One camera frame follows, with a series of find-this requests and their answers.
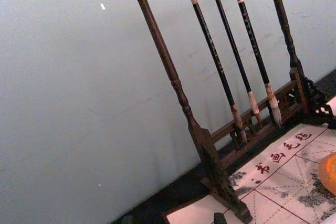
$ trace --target calligraphy brush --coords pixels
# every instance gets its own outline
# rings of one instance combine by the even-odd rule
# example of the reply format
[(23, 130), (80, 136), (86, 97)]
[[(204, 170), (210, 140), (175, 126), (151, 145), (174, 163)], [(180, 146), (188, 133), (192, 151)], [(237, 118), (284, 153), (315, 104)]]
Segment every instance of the calligraphy brush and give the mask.
[(247, 13), (247, 9), (246, 9), (244, 0), (237, 0), (237, 1), (238, 1), (240, 12), (242, 14), (242, 17), (243, 17), (243, 20), (244, 20), (244, 23), (245, 23), (245, 27), (246, 27), (246, 30), (247, 30), (248, 37), (250, 39), (250, 42), (251, 42), (251, 45), (252, 45), (252, 48), (253, 48), (254, 55), (255, 55), (257, 63), (258, 63), (258, 67), (259, 67), (259, 70), (260, 70), (260, 73), (261, 73), (261, 77), (263, 78), (263, 81), (264, 81), (264, 84), (265, 84), (266, 93), (267, 93), (267, 97), (268, 97), (268, 102), (269, 102), (269, 105), (271, 107), (273, 119), (278, 126), (281, 126), (281, 113), (280, 113), (280, 110), (279, 110), (278, 100), (273, 93), (273, 89), (272, 89), (271, 84), (269, 83), (267, 72), (266, 72), (264, 63), (262, 61), (263, 59), (261, 58), (261, 54), (260, 54), (260, 51), (259, 51), (257, 40), (256, 40), (256, 37), (255, 37), (253, 29), (252, 29), (251, 21), (248, 17), (248, 13)]
[(235, 40), (233, 39), (233, 35), (232, 35), (231, 29), (230, 29), (229, 22), (227, 21), (227, 18), (226, 18), (226, 15), (225, 15), (225, 12), (224, 12), (224, 9), (223, 9), (223, 6), (222, 6), (222, 1), (221, 0), (215, 0), (215, 1), (216, 1), (219, 13), (221, 15), (221, 18), (222, 18), (222, 21), (223, 21), (223, 24), (224, 24), (227, 37), (229, 38), (229, 41), (230, 41), (230, 44), (231, 44), (231, 47), (232, 47), (232, 51), (235, 55), (240, 74), (242, 75), (243, 82), (244, 82), (244, 85), (245, 85), (245, 88), (246, 88), (246, 91), (247, 91), (247, 95), (248, 95), (248, 100), (250, 102), (253, 114), (256, 117), (258, 123), (260, 125), (262, 125), (258, 104), (257, 104), (257, 101), (254, 97), (254, 94), (253, 94), (252, 90), (251, 90), (250, 84), (248, 82), (248, 79), (247, 79), (247, 76), (246, 76), (246, 73), (245, 73), (245, 69), (244, 69), (243, 63), (240, 59)]
[(212, 55), (212, 57), (214, 59), (214, 62), (215, 62), (215, 65), (216, 65), (219, 77), (221, 79), (222, 85), (223, 85), (224, 90), (225, 90), (225, 94), (226, 94), (227, 100), (228, 100), (228, 102), (230, 104), (230, 107), (231, 107), (231, 112), (232, 112), (232, 116), (234, 118), (235, 124), (236, 124), (237, 128), (239, 129), (239, 133), (241, 135), (241, 139), (243, 140), (243, 143), (246, 144), (247, 143), (247, 138), (246, 138), (246, 133), (245, 133), (245, 130), (244, 130), (244, 127), (243, 127), (243, 122), (242, 122), (242, 119), (241, 119), (241, 117), (239, 115), (237, 106), (235, 105), (235, 101), (234, 101), (234, 99), (232, 97), (229, 84), (227, 83), (227, 80), (226, 80), (226, 77), (225, 77), (225, 74), (224, 74), (224, 71), (223, 71), (222, 64), (220, 63), (220, 60), (219, 60), (219, 57), (218, 57), (215, 45), (214, 45), (214, 43), (213, 43), (213, 41), (211, 39), (211, 35), (209, 33), (209, 30), (208, 30), (208, 27), (206, 25), (206, 22), (204, 20), (202, 11), (200, 9), (200, 6), (199, 6), (197, 0), (191, 0), (191, 2), (193, 4), (193, 7), (194, 7), (194, 10), (195, 10), (197, 19), (198, 19), (199, 24), (200, 24), (200, 26), (202, 28), (202, 31), (203, 31), (204, 37), (206, 39), (206, 42), (208, 44), (209, 50), (211, 52), (211, 55)]

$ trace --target orange object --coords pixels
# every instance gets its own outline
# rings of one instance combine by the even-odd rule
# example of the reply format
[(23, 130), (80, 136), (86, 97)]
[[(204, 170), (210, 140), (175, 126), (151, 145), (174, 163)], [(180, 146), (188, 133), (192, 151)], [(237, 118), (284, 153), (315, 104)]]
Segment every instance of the orange object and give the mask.
[(325, 188), (336, 195), (336, 152), (322, 159), (319, 165), (319, 176)]

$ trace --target calligraphy mat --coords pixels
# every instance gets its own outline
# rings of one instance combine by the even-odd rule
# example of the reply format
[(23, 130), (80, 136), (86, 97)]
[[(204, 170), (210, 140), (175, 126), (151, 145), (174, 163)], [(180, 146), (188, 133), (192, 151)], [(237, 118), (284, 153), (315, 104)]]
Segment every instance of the calligraphy mat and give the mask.
[[(328, 104), (336, 114), (336, 97)], [(251, 223), (315, 224), (336, 212), (336, 197), (318, 177), (319, 162), (332, 152), (336, 131), (300, 124), (234, 173), (230, 183), (248, 206)], [(242, 223), (211, 195), (166, 219), (169, 224), (212, 224), (214, 212), (224, 213), (228, 224)]]

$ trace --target pale blue wall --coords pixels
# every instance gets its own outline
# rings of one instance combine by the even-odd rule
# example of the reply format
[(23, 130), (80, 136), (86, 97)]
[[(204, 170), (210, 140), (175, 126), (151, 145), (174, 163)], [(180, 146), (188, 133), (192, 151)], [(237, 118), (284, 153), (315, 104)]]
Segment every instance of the pale blue wall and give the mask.
[[(238, 5), (222, 1), (261, 100)], [(289, 80), (289, 56), (273, 2), (245, 1), (276, 89)], [(196, 119), (214, 131), (230, 111), (190, 0), (149, 2)], [(199, 3), (245, 110), (215, 2)], [(318, 80), (336, 67), (335, 0), (284, 4), (305, 73)], [(1, 223), (109, 223), (199, 162), (136, 0), (0, 0), (0, 7)]]

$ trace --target brush rack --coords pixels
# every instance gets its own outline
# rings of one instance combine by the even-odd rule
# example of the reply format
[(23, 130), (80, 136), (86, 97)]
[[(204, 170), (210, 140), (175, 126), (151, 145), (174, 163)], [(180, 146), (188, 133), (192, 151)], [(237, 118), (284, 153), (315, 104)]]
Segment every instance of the brush rack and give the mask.
[[(193, 116), (173, 60), (162, 38), (148, 1), (138, 0), (138, 2), (165, 71), (176, 92), (182, 111), (186, 116), (190, 135), (206, 171), (206, 178), (202, 180), (203, 183), (209, 187), (211, 194), (225, 207), (233, 210), (242, 222), (250, 222), (252, 216), (245, 203), (238, 199), (237, 194), (229, 184), (226, 168), (258, 145), (266, 136), (277, 130), (276, 124), (271, 117), (271, 108), (268, 104), (268, 99), (265, 98), (258, 103), (260, 111), (268, 109), (270, 114), (268, 118), (263, 120), (263, 127), (253, 124), (252, 117), (254, 114), (251, 109), (241, 114), (241, 119), (247, 133), (246, 144), (242, 142), (238, 134), (239, 129), (235, 126), (233, 120), (213, 133), (210, 133), (208, 129), (202, 128)], [(304, 76), (301, 62), (295, 52), (282, 0), (274, 0), (274, 4), (290, 55), (291, 68), (289, 73), (290, 81), (275, 91), (275, 95), (279, 100), (282, 123), (286, 124), (293, 116), (300, 114), (302, 115), (302, 121), (305, 123), (314, 125), (327, 123), (329, 128), (336, 129), (336, 117), (333, 115), (330, 106), (326, 104), (324, 94), (314, 86), (311, 80)], [(235, 149), (220, 159), (218, 151), (215, 148), (215, 143), (227, 135), (232, 137)]]

